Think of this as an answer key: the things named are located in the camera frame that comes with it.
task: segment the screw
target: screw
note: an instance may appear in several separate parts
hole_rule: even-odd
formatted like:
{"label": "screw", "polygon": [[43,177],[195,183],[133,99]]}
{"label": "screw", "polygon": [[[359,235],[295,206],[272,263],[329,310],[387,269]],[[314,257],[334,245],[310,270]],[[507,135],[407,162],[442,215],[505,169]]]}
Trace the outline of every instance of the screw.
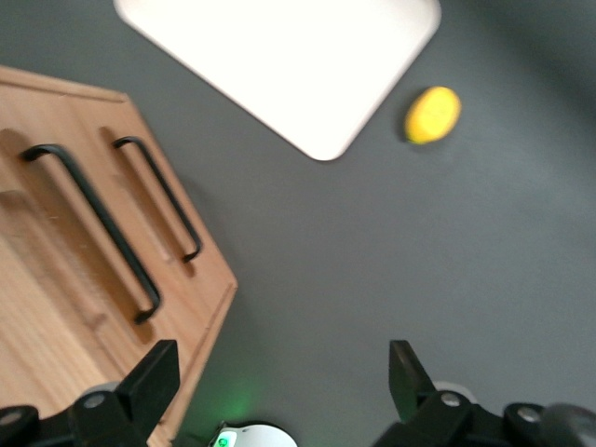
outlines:
{"label": "screw", "polygon": [[540,414],[534,408],[530,407],[521,407],[518,410],[518,416],[531,424],[535,424],[540,420]]}
{"label": "screw", "polygon": [[22,413],[20,411],[11,412],[9,414],[5,414],[0,418],[0,426],[5,427],[9,426],[10,424],[14,424],[22,417]]}
{"label": "screw", "polygon": [[87,409],[96,408],[102,405],[104,400],[105,396],[103,394],[93,394],[83,402],[83,406]]}
{"label": "screw", "polygon": [[462,402],[454,393],[444,393],[440,396],[440,399],[448,407],[459,407]]}

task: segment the handle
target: handle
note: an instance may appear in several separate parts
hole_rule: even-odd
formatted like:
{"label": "handle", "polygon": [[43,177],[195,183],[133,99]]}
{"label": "handle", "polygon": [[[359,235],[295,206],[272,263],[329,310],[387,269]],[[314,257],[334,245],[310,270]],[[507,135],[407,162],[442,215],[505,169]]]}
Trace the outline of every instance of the handle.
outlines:
{"label": "handle", "polygon": [[93,186],[88,182],[83,174],[83,171],[76,164],[75,159],[68,153],[68,151],[57,144],[38,144],[20,153],[20,157],[25,161],[34,161],[40,156],[46,154],[53,154],[56,156],[62,165],[68,170],[76,185],[79,187],[88,204],[95,211],[95,215],[100,219],[103,227],[108,232],[113,242],[120,250],[122,257],[129,264],[130,270],[137,277],[139,283],[145,290],[149,300],[151,301],[151,308],[142,310],[135,318],[135,323],[141,324],[149,319],[157,311],[161,304],[161,297],[153,280],[144,269],[132,247],[127,242],[126,238],[116,225],[114,219],[109,211],[103,206],[102,201],[93,189]]}
{"label": "handle", "polygon": [[119,149],[120,147],[122,147],[123,145],[125,145],[129,142],[132,142],[133,144],[135,144],[141,151],[142,156],[144,156],[145,160],[149,164],[149,167],[151,168],[151,170],[157,177],[159,184],[161,185],[164,192],[168,196],[169,201],[171,202],[172,206],[174,207],[174,209],[176,209],[176,212],[178,213],[178,217],[180,217],[180,220],[182,221],[184,227],[186,228],[186,231],[188,232],[190,237],[195,242],[196,248],[192,252],[185,254],[183,257],[183,261],[185,263],[188,263],[189,261],[194,259],[198,255],[198,253],[201,251],[201,239],[198,237],[198,234],[196,233],[195,228],[193,227],[190,220],[186,216],[186,213],[184,212],[183,207],[180,205],[180,202],[176,199],[176,196],[174,195],[171,188],[169,187],[168,182],[166,182],[166,179],[164,178],[161,171],[157,167],[157,164],[151,157],[151,154],[149,154],[149,150],[147,149],[147,146],[145,146],[145,144],[142,142],[142,140],[139,137],[133,137],[133,136],[123,137],[123,138],[119,138],[118,140],[113,142],[113,146],[116,149]]}

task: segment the lemon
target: lemon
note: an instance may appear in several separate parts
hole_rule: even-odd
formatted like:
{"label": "lemon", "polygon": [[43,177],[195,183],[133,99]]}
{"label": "lemon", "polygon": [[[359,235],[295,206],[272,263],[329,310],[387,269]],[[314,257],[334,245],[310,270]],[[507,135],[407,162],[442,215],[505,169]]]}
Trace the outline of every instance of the lemon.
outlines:
{"label": "lemon", "polygon": [[462,110],[457,94],[446,87],[431,87],[410,106],[405,131],[409,141],[425,144],[440,140],[455,126]]}

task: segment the white plate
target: white plate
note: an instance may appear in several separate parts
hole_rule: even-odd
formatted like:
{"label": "white plate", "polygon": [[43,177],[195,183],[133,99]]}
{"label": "white plate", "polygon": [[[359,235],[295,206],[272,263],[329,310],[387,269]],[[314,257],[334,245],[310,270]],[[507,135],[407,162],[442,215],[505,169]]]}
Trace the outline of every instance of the white plate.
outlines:
{"label": "white plate", "polygon": [[115,7],[317,160],[345,151],[440,22],[438,0],[115,0]]}

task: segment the gray table surface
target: gray table surface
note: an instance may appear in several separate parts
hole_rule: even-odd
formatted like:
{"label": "gray table surface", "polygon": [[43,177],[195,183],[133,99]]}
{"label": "gray table surface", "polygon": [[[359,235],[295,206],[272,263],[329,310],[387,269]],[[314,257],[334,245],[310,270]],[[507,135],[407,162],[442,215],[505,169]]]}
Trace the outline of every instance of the gray table surface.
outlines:
{"label": "gray table surface", "polygon": [[[264,419],[371,445],[390,339],[488,410],[596,409],[591,2],[452,0],[344,156],[307,158],[133,32],[108,0],[4,0],[0,63],[126,91],[239,280],[182,433]],[[413,147],[424,88],[464,110]]]}

